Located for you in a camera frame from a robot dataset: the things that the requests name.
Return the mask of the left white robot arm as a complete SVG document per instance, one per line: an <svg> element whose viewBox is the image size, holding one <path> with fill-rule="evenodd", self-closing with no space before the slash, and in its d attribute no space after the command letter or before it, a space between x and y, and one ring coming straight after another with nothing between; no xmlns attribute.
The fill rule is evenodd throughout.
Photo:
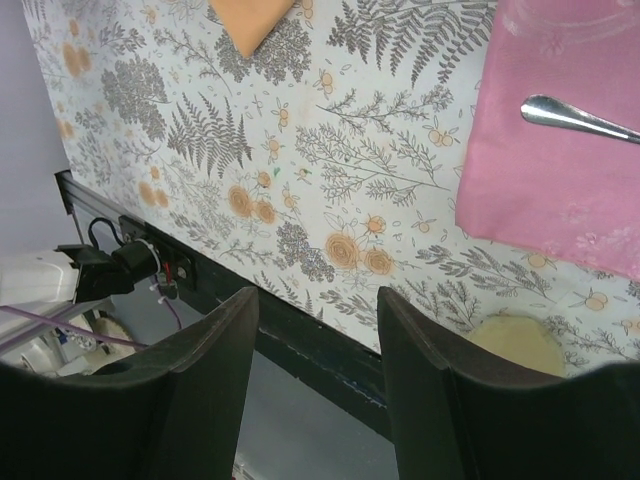
<svg viewBox="0 0 640 480"><path fill-rule="evenodd" d="M126 242L116 236L117 249L101 250L93 232L99 223L117 233L111 220L97 217L89 224L87 244L3 258L1 305L103 300L128 294L137 283L161 271L158 248L142 238Z"/></svg>

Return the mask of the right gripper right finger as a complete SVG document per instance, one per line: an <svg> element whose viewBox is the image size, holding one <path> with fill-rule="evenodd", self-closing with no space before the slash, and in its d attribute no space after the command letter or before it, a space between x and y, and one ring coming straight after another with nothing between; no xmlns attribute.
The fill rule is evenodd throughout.
<svg viewBox="0 0 640 480"><path fill-rule="evenodd" d="M492 354L399 293L377 295L385 395L403 479L635 479L639 366L563 379Z"/></svg>

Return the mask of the orange satin napkin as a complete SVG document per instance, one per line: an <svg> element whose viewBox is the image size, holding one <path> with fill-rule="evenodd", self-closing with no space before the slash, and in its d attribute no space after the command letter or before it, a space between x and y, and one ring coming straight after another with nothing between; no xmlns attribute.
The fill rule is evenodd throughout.
<svg viewBox="0 0 640 480"><path fill-rule="evenodd" d="M293 0L209 0L243 58L253 54L293 4Z"/></svg>

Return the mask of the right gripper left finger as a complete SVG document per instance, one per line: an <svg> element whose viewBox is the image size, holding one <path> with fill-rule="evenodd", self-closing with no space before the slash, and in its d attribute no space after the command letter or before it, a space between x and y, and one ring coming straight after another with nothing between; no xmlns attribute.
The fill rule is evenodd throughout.
<svg viewBox="0 0 640 480"><path fill-rule="evenodd" d="M90 375L1 368L5 479L228 479L259 321L245 287Z"/></svg>

